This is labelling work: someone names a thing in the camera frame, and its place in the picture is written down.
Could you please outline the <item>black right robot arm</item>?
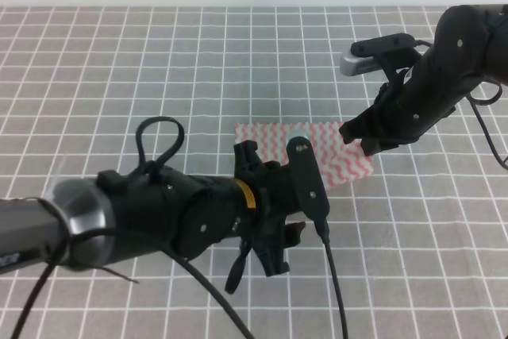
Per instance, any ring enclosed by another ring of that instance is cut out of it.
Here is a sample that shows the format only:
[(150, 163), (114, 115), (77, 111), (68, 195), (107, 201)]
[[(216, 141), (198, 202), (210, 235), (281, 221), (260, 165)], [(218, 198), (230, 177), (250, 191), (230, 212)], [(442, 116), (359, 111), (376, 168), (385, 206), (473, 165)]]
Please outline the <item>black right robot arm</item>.
[(354, 140), (366, 156), (411, 144), (481, 82), (507, 83), (506, 6), (453, 6), (437, 23), (425, 53), (407, 33), (357, 41), (349, 75), (383, 70), (375, 101), (339, 129), (346, 144)]

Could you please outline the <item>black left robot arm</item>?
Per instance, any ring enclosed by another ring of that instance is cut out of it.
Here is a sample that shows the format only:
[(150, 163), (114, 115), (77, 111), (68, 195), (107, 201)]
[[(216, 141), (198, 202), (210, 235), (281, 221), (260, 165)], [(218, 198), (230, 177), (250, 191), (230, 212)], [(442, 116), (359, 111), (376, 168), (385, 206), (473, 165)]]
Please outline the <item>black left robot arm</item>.
[(144, 170), (113, 170), (58, 183), (47, 198), (1, 202), (1, 270), (46, 261), (64, 240), (93, 229), (142, 233), (184, 260), (237, 237), (242, 255), (254, 252), (267, 275), (288, 271), (286, 248), (300, 243), (304, 224), (288, 165), (263, 163), (251, 141), (238, 144), (234, 177), (186, 175), (149, 162)]

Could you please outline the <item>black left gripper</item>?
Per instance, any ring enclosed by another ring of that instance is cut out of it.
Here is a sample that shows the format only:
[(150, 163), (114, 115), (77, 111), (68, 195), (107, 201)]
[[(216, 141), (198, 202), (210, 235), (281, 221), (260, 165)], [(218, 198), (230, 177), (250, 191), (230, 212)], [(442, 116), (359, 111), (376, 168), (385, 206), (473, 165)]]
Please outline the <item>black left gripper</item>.
[(253, 219), (244, 223), (239, 259), (251, 251), (258, 257), (266, 276), (289, 272), (284, 249), (301, 243), (305, 222), (287, 224), (286, 219), (301, 212), (290, 177), (289, 162), (264, 162), (255, 141), (246, 140), (234, 147), (234, 179), (242, 186)]

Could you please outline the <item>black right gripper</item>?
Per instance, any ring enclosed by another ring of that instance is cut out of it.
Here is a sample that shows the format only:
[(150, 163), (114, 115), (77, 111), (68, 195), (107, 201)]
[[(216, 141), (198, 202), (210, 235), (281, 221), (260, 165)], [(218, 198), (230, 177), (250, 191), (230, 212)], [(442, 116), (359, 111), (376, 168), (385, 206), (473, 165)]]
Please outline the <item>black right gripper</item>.
[(417, 141), (429, 130), (423, 110), (428, 85), (420, 80), (384, 83), (373, 105), (339, 128), (344, 143), (361, 139), (364, 155), (374, 156)]

